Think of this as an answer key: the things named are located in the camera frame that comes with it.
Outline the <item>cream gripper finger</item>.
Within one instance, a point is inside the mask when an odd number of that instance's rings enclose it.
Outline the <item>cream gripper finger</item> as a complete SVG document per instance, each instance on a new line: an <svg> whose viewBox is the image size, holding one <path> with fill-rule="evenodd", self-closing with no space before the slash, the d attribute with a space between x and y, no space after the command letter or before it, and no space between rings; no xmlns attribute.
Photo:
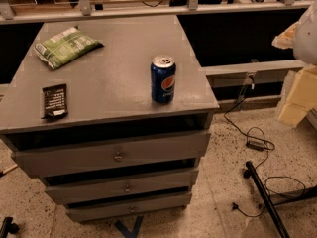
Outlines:
<svg viewBox="0 0 317 238"><path fill-rule="evenodd" d="M286 76L278 103L277 121L296 127L317 106L317 66L306 66Z"/></svg>
<svg viewBox="0 0 317 238"><path fill-rule="evenodd" d="M295 35L295 30L297 28L298 23L295 22L291 26L289 26L284 32L276 36L272 45L278 49L292 49L293 48L293 40Z"/></svg>

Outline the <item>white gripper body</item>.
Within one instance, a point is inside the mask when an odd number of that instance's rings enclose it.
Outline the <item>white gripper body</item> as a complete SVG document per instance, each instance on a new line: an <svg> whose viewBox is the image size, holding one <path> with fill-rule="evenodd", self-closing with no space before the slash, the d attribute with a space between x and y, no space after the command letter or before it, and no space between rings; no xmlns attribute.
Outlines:
<svg viewBox="0 0 317 238"><path fill-rule="evenodd" d="M305 63L317 64L317 1L298 20L294 32L293 54Z"/></svg>

